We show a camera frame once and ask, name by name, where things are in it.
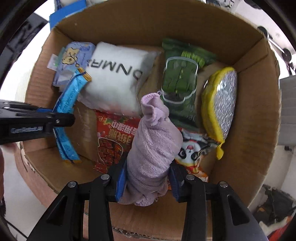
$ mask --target green snack package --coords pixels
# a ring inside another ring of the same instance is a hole
[[[161,99],[169,108],[170,119],[177,127],[196,131],[194,102],[197,72],[205,65],[214,63],[216,55],[174,39],[164,39],[162,47],[166,64]]]

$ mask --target white wall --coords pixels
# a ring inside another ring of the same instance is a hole
[[[235,14],[241,16],[247,22],[252,23],[256,27],[263,26],[267,29],[269,34],[271,34],[273,40],[281,46],[281,48],[287,48],[292,54],[295,54],[295,50],[283,31],[263,10],[252,8],[244,1],[240,1],[235,9]]]
[[[281,190],[289,193],[296,199],[296,148],[294,148],[291,164]]]

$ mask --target blue snack wrapper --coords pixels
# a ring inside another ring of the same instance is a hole
[[[64,88],[77,68],[87,67],[95,48],[94,44],[88,42],[69,43],[60,58],[52,85]]]
[[[78,68],[56,102],[53,112],[73,113],[73,106],[78,94],[89,81],[91,81],[91,77],[82,68]],[[64,128],[55,127],[54,136],[62,159],[69,160],[72,163],[79,162],[80,158],[66,135]]]
[[[59,153],[63,160],[70,160],[73,163],[74,161],[80,160],[63,127],[55,127],[54,136],[57,141]]]

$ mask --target red packaging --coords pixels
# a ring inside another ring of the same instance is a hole
[[[96,111],[98,133],[98,163],[95,170],[107,173],[112,164],[120,161],[123,152],[131,149],[139,126],[139,118]]]

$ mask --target purple microfiber towel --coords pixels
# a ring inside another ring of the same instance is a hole
[[[127,182],[119,203],[151,205],[168,190],[168,169],[179,153],[183,137],[168,118],[169,110],[159,94],[141,100],[144,117],[127,157]]]

